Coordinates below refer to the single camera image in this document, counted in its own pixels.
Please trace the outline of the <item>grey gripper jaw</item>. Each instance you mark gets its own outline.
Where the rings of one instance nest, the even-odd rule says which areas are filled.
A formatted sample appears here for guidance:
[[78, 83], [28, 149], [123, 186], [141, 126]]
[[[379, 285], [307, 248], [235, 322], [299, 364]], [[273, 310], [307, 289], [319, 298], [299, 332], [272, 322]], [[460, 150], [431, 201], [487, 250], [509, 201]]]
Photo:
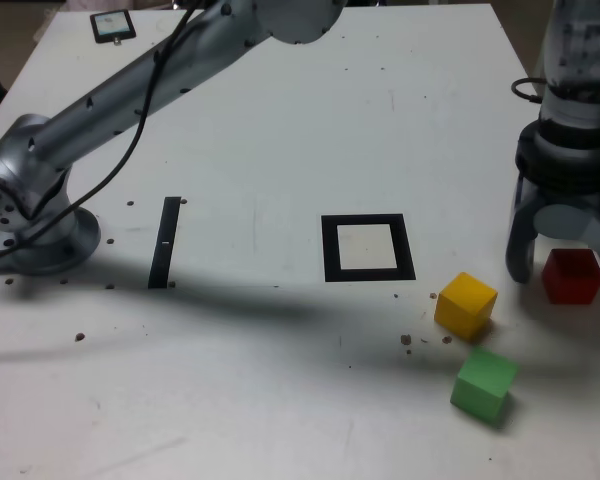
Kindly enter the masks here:
[[600, 213], [592, 208], [565, 204], [545, 206], [535, 214], [533, 223], [539, 234], [583, 243], [600, 259]]
[[519, 173], [505, 251], [505, 263], [509, 275], [519, 284], [527, 284], [531, 279], [534, 245], [538, 236], [534, 219], [545, 206], [546, 199], [536, 185]]

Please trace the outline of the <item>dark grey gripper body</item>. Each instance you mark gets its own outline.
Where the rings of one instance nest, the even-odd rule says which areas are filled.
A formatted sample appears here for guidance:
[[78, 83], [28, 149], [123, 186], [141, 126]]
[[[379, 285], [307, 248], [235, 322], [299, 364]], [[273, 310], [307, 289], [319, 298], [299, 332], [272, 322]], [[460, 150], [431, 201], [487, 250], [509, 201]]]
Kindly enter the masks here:
[[600, 216], [600, 193], [573, 193], [557, 187], [528, 182], [527, 195], [531, 197], [532, 216], [538, 215], [550, 206], [568, 206]]

